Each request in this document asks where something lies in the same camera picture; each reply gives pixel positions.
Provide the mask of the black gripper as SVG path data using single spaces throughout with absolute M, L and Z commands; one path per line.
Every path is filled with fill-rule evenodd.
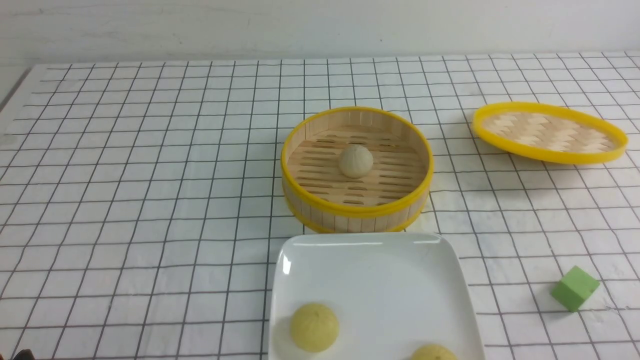
M 13 360 L 35 360 L 35 356 L 31 350 L 20 350 L 14 355 Z

